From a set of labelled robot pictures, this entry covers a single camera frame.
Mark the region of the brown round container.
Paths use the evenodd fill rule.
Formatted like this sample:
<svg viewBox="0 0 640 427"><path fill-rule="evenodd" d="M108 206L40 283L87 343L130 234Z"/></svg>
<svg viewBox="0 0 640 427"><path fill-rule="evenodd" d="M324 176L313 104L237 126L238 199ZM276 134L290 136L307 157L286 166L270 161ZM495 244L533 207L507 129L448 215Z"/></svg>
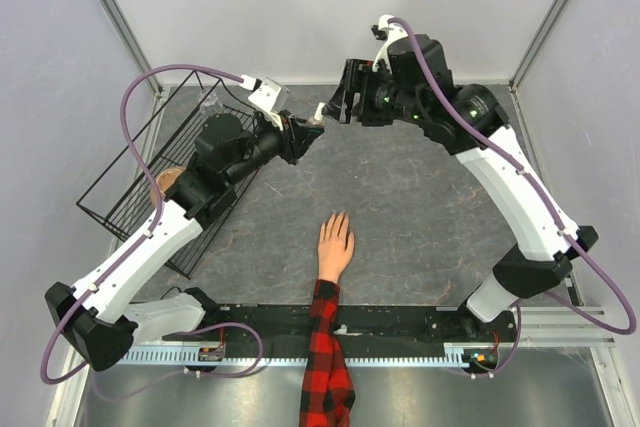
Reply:
<svg viewBox="0 0 640 427"><path fill-rule="evenodd" d="M169 167L160 172L156 177L156 184L159 188L160 194L151 188L150 189L150 201L152 208L155 209L160 199L164 199L169 188L176 182L178 177L186 170L184 166Z"/></svg>

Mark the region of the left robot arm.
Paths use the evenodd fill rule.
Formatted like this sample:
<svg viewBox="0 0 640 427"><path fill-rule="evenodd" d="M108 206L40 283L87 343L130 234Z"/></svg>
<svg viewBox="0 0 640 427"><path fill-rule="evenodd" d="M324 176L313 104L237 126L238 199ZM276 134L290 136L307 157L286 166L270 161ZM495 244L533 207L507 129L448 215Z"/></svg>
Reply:
<svg viewBox="0 0 640 427"><path fill-rule="evenodd" d="M96 371L118 363L132 346L189 332L208 340L219 329L215 304L201 290L133 303L141 287L185 245L236 203L236 186L279 157L295 164L324 131L323 116L300 119L283 110L256 114L244 128L229 113L210 117L195 139L187 167L165 190L155 189L155 209L113 255L84 278L61 282L45 294L57 329Z"/></svg>

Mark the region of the clear glass jar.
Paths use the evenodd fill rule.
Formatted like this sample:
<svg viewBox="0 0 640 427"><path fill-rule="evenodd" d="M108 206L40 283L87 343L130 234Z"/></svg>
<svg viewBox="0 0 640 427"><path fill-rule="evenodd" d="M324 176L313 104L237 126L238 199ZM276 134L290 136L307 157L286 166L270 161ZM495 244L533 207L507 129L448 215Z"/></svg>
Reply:
<svg viewBox="0 0 640 427"><path fill-rule="evenodd" d="M203 118L209 118L223 113L224 105L214 90L202 91L198 99L198 109Z"/></svg>

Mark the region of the nail polish bottle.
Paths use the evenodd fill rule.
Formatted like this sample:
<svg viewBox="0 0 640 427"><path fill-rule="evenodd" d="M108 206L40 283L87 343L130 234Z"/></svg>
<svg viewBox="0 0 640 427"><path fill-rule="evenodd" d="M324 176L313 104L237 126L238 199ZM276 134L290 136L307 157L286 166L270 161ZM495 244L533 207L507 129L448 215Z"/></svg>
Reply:
<svg viewBox="0 0 640 427"><path fill-rule="evenodd" d="M324 121L325 107L326 107L326 104L324 102L319 102L313 115L307 119L307 123L311 126L324 128L325 127L325 121Z"/></svg>

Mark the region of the red plaid sleeve forearm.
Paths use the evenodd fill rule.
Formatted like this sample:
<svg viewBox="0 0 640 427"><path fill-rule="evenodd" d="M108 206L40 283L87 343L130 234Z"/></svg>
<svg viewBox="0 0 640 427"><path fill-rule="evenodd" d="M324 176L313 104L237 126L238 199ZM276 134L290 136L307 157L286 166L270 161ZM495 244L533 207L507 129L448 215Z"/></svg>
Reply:
<svg viewBox="0 0 640 427"><path fill-rule="evenodd" d="M356 394L337 335L339 286L317 280L310 307L312 321L301 387L299 425L349 426Z"/></svg>

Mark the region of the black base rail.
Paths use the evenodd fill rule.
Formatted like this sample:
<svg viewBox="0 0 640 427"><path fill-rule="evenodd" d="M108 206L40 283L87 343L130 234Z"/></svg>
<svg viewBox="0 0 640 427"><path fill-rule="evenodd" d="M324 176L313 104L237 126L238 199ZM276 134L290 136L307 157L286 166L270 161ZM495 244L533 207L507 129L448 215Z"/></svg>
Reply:
<svg viewBox="0 0 640 427"><path fill-rule="evenodd" d="M306 305L222 305L204 320L219 332L173 335L133 347L126 364L296 365L307 358L312 321ZM341 306L336 333L346 359L355 365L456 366L465 350L491 349L516 338L517 322L504 311L489 324L456 308L426 306Z"/></svg>

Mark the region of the aluminium corner post left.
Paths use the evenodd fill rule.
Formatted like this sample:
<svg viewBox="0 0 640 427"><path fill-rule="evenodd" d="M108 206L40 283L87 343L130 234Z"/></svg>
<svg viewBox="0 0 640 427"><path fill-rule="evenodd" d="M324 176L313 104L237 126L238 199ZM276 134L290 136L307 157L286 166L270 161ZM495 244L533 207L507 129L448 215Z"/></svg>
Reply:
<svg viewBox="0 0 640 427"><path fill-rule="evenodd" d="M105 11L109 21L114 27L121 43L128 52L131 60L140 73L151 69L151 64L145 55L141 44L131 28L124 12L117 0L98 0Z"/></svg>

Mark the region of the mannequin hand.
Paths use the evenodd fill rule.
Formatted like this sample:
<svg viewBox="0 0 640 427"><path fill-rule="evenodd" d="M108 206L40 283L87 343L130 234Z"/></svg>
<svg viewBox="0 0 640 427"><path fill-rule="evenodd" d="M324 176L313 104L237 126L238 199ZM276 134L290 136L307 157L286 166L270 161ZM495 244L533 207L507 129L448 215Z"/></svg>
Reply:
<svg viewBox="0 0 640 427"><path fill-rule="evenodd" d="M337 284L355 250L355 235L345 212L332 214L320 228L318 279Z"/></svg>

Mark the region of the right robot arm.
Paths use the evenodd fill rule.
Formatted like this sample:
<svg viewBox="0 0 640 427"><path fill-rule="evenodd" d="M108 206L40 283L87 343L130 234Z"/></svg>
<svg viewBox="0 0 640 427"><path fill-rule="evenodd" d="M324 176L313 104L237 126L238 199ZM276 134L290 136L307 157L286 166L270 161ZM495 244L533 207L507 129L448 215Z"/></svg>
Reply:
<svg viewBox="0 0 640 427"><path fill-rule="evenodd" d="M523 154L509 117L480 84L457 86L442 45L425 34L414 41L386 36L374 60L348 59L325 112L340 123L366 127L414 124L481 184L515 236L515 245L463 302L458 328L483 339L494 319L519 299L559 285L572 261L598 235L579 226L554 200Z"/></svg>

